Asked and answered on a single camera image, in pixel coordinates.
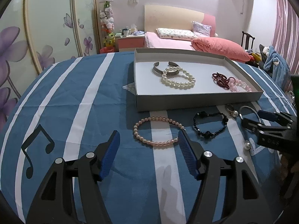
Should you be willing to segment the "floral sliding wardrobe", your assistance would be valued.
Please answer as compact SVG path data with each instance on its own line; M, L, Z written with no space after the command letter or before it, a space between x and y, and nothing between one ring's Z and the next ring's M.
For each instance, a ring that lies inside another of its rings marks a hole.
M10 0L1 13L1 125L54 63L99 51L96 0Z

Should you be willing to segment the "blue white striped tablecloth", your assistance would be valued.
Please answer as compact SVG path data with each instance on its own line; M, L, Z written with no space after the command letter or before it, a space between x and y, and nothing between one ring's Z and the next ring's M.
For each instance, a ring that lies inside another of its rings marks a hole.
M278 153L259 147L240 119L230 118L227 128L207 141L193 130L199 108L138 112L133 61L131 52L70 59L51 66L28 87L1 125L1 192L16 215L26 220L55 159L78 159L117 130L120 147L109 175L99 183L112 222L185 223L200 183L190 175L179 146L151 147L133 137L136 122L160 116L181 123L192 140L220 158L244 157L272 216L278 217Z

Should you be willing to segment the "white patterned pillow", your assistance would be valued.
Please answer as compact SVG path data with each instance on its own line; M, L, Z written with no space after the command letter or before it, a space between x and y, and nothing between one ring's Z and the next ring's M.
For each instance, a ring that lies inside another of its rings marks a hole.
M191 41L197 36L190 30L157 28L157 34L161 39L176 39L182 41Z

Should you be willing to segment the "dark wooden chair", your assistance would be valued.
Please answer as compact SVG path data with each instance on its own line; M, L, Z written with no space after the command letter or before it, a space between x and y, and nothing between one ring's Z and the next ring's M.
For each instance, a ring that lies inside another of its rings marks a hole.
M255 37L251 34L242 31L241 46L244 50L253 49Z

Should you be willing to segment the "pink white nightstand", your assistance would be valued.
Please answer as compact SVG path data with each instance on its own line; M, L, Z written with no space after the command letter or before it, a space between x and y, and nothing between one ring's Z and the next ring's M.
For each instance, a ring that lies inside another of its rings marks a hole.
M144 48L145 35L118 36L115 38L115 48L119 52L134 51L136 48Z

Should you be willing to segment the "blue bathrobe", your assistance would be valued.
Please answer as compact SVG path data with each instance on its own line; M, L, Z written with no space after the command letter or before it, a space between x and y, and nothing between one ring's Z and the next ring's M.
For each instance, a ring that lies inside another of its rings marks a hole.
M271 68L273 81L284 91L290 81L290 68L273 46L269 46L269 54L263 66L265 71L270 71Z

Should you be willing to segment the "lilac small pillow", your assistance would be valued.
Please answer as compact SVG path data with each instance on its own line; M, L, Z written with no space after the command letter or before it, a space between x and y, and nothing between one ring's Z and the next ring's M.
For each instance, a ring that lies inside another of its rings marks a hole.
M210 25L205 25L196 21L193 21L192 24L193 24L193 33L196 36L210 37L210 32L212 29Z

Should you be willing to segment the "pearl earring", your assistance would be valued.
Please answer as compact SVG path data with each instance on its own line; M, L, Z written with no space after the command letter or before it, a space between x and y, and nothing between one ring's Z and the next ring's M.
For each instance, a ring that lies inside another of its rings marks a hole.
M246 141L244 142L244 149L245 149L246 151L249 151L249 150L251 149L251 143L250 143L248 140L246 140Z
M239 113L238 111L233 107L233 105L231 104L226 104L225 106L225 110L228 112L229 116L233 117L233 118L237 118Z

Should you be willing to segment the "thin silver hoop bangle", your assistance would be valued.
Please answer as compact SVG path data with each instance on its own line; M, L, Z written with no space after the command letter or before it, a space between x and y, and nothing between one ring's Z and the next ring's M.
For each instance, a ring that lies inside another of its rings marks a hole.
M258 122L261 123L261 118L259 117L256 110L254 110L252 107L244 105L239 108L239 117L241 118L241 120L243 120L244 116L248 115L248 114L254 114L256 116Z

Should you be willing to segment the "silver cuff bangle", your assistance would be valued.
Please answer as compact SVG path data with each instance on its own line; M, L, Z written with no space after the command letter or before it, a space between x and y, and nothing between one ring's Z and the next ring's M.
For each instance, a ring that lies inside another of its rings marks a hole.
M159 68L160 62L155 62L153 64L153 72L155 72L157 75L160 75L161 77L173 77L180 73L180 67L175 62L168 62L168 65L165 69Z

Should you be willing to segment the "red bin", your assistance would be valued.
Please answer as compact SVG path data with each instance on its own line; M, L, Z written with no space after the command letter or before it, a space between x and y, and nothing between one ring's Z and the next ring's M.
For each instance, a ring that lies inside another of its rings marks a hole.
M114 46L105 46L100 49L101 54L114 53L114 52L115 52Z

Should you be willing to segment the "coral folded duvet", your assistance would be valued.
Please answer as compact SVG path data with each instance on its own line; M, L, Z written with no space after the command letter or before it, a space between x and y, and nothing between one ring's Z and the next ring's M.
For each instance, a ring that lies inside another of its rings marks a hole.
M197 51L225 56L231 60L245 63L251 59L242 46L224 38L197 37L191 40L191 44Z

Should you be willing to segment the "bed with pink sheet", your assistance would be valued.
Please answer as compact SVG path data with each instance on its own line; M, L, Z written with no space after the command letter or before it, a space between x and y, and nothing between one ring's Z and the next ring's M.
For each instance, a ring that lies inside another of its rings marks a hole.
M180 49L194 51L194 47L190 41L181 41L176 39L161 39L154 32L145 33L145 46L147 48L158 49Z

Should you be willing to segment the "pink curtain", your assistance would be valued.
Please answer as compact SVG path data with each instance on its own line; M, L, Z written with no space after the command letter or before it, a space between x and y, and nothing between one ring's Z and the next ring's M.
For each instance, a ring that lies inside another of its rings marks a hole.
M288 0L277 0L272 45L286 60L291 74L298 74L298 15Z

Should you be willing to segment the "grey cardboard tray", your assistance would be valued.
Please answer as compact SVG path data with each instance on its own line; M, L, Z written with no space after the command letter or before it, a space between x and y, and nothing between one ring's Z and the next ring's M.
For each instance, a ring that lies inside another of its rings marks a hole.
M161 77L153 72L155 62L160 62L163 70L169 61L179 65L179 74ZM189 50L135 50L134 82L140 112L246 103L259 100L263 94L239 63Z

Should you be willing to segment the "plush toy tower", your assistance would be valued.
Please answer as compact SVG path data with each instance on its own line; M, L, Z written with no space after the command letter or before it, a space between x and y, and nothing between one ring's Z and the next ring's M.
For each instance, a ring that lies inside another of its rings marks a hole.
M99 10L99 35L101 48L114 46L115 43L115 21L112 10L113 0L100 1Z

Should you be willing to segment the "cream pink headboard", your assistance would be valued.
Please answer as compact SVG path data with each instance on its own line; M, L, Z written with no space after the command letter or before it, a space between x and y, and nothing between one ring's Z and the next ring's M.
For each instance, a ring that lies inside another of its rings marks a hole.
M158 28L193 30L193 21L211 26L210 36L215 36L216 21L212 15L172 6L144 6L145 32L156 32Z

